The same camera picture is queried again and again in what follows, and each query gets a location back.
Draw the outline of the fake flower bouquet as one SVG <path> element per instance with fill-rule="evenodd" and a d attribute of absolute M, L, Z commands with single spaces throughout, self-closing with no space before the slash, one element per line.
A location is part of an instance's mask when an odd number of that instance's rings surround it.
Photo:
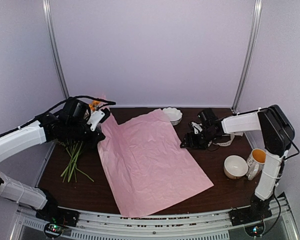
<path fill-rule="evenodd" d="M 67 101 L 60 113 L 58 119 L 61 121 L 60 137 L 57 141 L 65 148 L 69 155 L 68 165 L 61 173 L 63 182 L 70 182 L 72 179 L 77 180 L 77 174 L 80 173 L 90 181 L 94 181 L 87 173 L 79 169 L 78 160 L 88 146 L 83 141 L 75 140 L 76 135 L 87 124 L 91 114 L 100 110 L 101 101 L 93 100 L 87 104 L 79 99 L 70 99 Z"/>

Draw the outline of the pink wrapping paper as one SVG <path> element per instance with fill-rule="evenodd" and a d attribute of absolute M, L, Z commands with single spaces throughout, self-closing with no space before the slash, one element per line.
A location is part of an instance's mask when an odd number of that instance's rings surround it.
<path fill-rule="evenodd" d="M 101 125 L 97 149 L 119 213 L 148 216 L 214 184 L 159 108 L 118 124 L 111 115 Z"/>

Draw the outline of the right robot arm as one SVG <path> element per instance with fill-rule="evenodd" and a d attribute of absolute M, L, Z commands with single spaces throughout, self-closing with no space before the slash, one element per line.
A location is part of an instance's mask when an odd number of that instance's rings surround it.
<path fill-rule="evenodd" d="M 206 108 L 197 117 L 200 123 L 190 123 L 192 130 L 184 135 L 181 148 L 206 150 L 213 140 L 224 135 L 253 131 L 261 133 L 265 164 L 246 210 L 249 220 L 258 220 L 268 210 L 270 201 L 274 198 L 285 161 L 290 158 L 290 148 L 296 146 L 292 124 L 277 104 L 223 118 L 218 118 L 211 108 Z"/>

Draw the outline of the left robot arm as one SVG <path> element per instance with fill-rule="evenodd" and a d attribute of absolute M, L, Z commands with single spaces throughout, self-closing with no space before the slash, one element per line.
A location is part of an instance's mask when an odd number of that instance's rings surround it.
<path fill-rule="evenodd" d="M 91 109 L 84 99 L 83 95 L 69 97 L 28 122 L 0 134 L 0 163 L 27 149 L 53 141 L 96 147 L 105 139 L 100 125 L 110 116 L 107 106 L 113 102 L 99 98 L 97 101 L 102 104 Z M 62 218 L 57 201 L 48 192 L 21 183 L 2 171 L 0 197 L 42 211 L 51 222 Z"/>

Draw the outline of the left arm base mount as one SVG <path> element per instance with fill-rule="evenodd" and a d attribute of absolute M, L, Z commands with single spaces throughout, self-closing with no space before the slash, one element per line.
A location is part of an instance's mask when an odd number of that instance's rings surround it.
<path fill-rule="evenodd" d="M 49 239 L 60 237 L 69 227 L 76 227 L 80 213 L 76 210 L 60 208 L 57 206 L 45 206 L 43 209 L 35 209 L 35 216 L 45 220 L 43 233 Z"/>

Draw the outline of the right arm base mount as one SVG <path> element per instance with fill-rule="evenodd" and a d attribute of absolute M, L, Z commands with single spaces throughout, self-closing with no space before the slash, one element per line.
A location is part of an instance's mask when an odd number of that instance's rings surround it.
<path fill-rule="evenodd" d="M 250 206 L 234 208 L 228 214 L 233 227 L 243 225 L 245 233 L 253 238 L 261 237 L 266 232 L 265 219 L 272 216 L 270 210 L 262 215 L 255 215 Z"/>

